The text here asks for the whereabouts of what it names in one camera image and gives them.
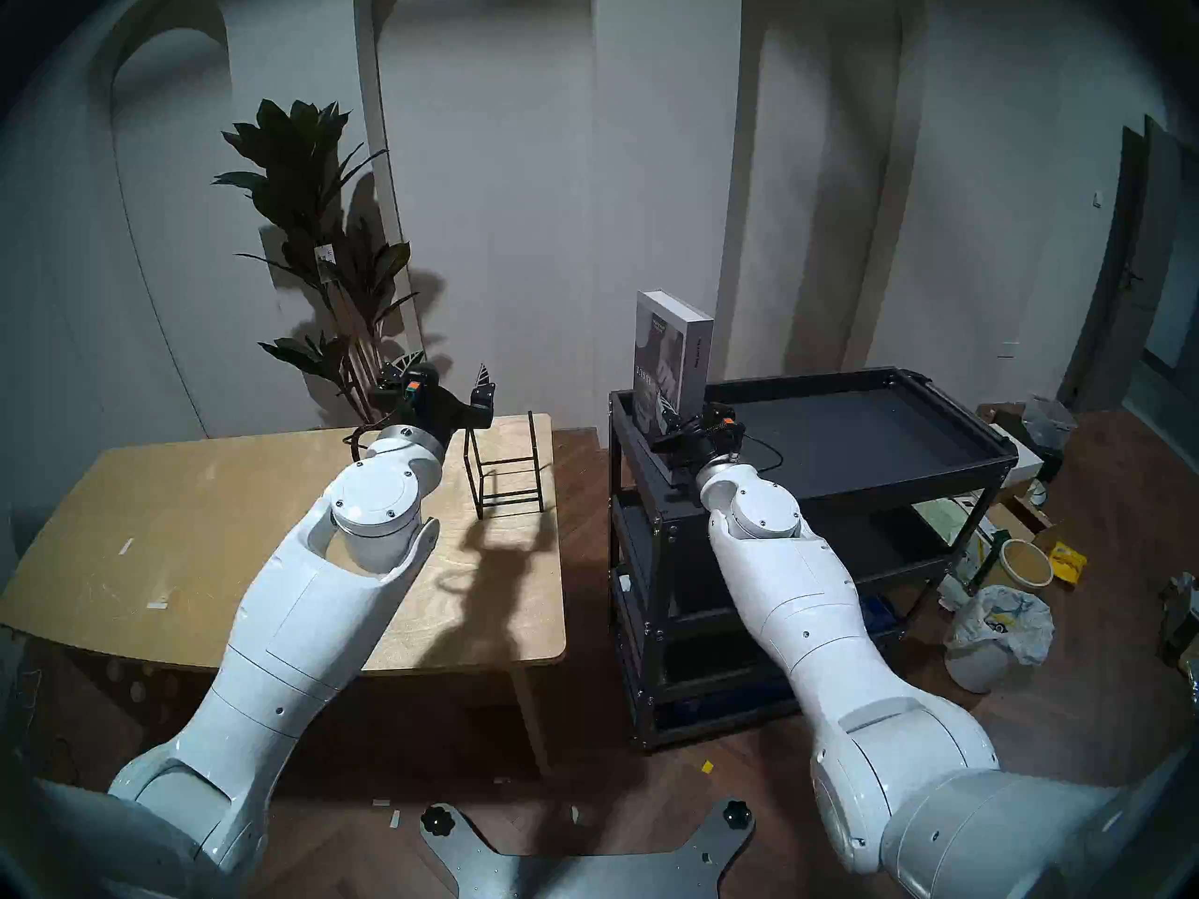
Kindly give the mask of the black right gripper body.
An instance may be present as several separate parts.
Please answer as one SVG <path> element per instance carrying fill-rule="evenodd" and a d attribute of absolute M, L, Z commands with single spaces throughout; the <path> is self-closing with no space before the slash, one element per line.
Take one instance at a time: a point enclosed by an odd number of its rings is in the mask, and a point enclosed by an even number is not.
<path fill-rule="evenodd" d="M 652 441 L 652 454 L 669 470 L 699 472 L 719 458 L 740 454 L 746 428 L 733 408 L 701 408 L 698 415 L 680 418 L 681 433 Z"/>

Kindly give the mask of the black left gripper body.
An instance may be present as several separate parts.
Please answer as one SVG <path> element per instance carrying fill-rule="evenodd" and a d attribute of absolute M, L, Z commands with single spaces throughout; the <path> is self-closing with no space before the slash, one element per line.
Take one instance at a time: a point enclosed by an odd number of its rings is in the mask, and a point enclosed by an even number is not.
<path fill-rule="evenodd" d="M 436 367 L 423 362 L 405 374 L 387 374 L 385 363 L 376 376 L 376 408 L 382 417 L 376 426 L 418 429 L 435 439 L 441 448 L 459 430 L 482 430 L 493 424 L 494 406 L 472 406 L 472 391 L 462 402 L 440 381 Z"/>

